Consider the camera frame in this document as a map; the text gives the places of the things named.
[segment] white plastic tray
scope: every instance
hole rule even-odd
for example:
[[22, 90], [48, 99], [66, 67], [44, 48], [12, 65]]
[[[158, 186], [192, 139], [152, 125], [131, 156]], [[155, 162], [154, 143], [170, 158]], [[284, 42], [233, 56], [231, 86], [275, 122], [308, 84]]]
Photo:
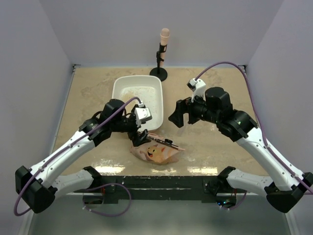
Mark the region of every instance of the white plastic tray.
[[[120, 99], [124, 102], [132, 97], [139, 97], [152, 114], [152, 120], [143, 124], [139, 131], [147, 129], [153, 131], [158, 129], [163, 123], [163, 92], [161, 81], [155, 76], [134, 75], [120, 77], [114, 82], [112, 98]], [[127, 113], [137, 104], [134, 100], [127, 107]]]

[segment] marble surface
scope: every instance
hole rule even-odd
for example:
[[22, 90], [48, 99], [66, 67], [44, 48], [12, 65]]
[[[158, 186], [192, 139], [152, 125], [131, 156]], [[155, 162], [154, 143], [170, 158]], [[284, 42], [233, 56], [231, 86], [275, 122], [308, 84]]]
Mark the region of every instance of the marble surface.
[[[151, 68], [78, 68], [70, 88], [55, 149], [66, 142], [78, 127], [96, 111], [103, 109], [112, 96], [116, 79], [127, 75], [149, 74]], [[102, 175], [216, 175], [227, 166], [248, 173], [267, 175], [263, 168], [241, 147], [223, 136], [208, 122], [199, 121], [178, 129], [168, 121], [176, 101], [191, 96], [186, 83], [203, 68], [166, 68], [168, 78], [162, 82], [164, 121], [154, 131], [174, 140], [186, 151], [178, 153], [178, 163], [154, 165], [133, 156], [131, 142], [124, 133], [112, 133], [110, 139], [86, 153], [64, 171], [75, 173], [91, 165]], [[245, 80], [235, 68], [216, 68], [201, 77], [209, 86], [220, 86], [229, 92], [233, 107], [254, 117]]]

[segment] plastic bag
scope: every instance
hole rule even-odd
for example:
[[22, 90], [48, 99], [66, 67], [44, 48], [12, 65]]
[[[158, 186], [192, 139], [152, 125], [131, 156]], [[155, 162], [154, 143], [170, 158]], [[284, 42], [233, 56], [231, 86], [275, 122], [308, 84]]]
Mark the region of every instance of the plastic bag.
[[165, 165], [179, 161], [174, 155], [180, 151], [184, 151], [183, 148], [179, 148], [174, 145], [171, 140], [153, 133], [149, 133], [148, 138], [151, 139], [151, 142], [144, 143], [138, 147], [132, 146], [131, 153], [139, 159], [157, 165]]

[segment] gray wall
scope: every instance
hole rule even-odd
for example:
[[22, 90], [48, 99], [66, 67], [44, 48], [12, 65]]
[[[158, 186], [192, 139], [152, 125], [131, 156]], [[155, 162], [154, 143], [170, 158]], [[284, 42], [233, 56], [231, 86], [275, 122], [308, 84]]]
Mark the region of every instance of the gray wall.
[[[285, 0], [248, 64], [269, 140], [303, 171], [313, 171], [313, 1]], [[312, 234], [313, 197], [295, 207], [301, 233]]]
[[14, 172], [48, 155], [69, 81], [70, 62], [39, 1], [1, 0], [0, 234], [18, 232]]
[[154, 65], [162, 28], [165, 65], [247, 64], [283, 0], [40, 0], [74, 63]]

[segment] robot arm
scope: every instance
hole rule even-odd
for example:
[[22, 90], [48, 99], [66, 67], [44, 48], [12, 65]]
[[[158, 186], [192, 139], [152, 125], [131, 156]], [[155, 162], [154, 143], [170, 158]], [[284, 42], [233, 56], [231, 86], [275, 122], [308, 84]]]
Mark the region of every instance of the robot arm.
[[[183, 114], [188, 113], [188, 124], [199, 120], [216, 124], [223, 135], [243, 147], [269, 174], [269, 177], [262, 177], [227, 167], [218, 175], [216, 182], [210, 182], [209, 190], [216, 194], [223, 188], [244, 189], [265, 196], [277, 210], [288, 212], [301, 199], [306, 189], [269, 152], [269, 145], [264, 143], [262, 130], [257, 123], [246, 112], [233, 109], [229, 94], [223, 88], [212, 87], [205, 91], [205, 83], [195, 79], [187, 85], [194, 92], [192, 97], [178, 100], [169, 120], [181, 128], [184, 124]], [[300, 180], [309, 187], [313, 184], [312, 173], [303, 173], [277, 149], [270, 147]]]
[[[31, 181], [26, 186], [22, 199], [34, 213], [44, 211], [55, 198], [79, 189], [100, 185], [101, 175], [91, 166], [85, 167], [75, 174], [60, 175], [79, 157], [108, 139], [112, 132], [127, 132], [134, 146], [150, 141], [147, 139], [147, 130], [141, 134], [137, 132], [142, 123], [152, 119], [150, 110], [143, 103], [140, 103], [134, 106], [130, 114], [123, 115], [121, 107], [124, 105], [121, 100], [110, 100], [103, 111], [97, 112], [92, 118], [86, 120], [79, 127], [79, 130], [54, 153], [30, 169], [21, 166], [15, 172], [16, 192], [18, 194]], [[121, 111], [112, 118], [112, 114], [119, 109]], [[100, 126], [104, 121], [106, 121], [106, 125]]]

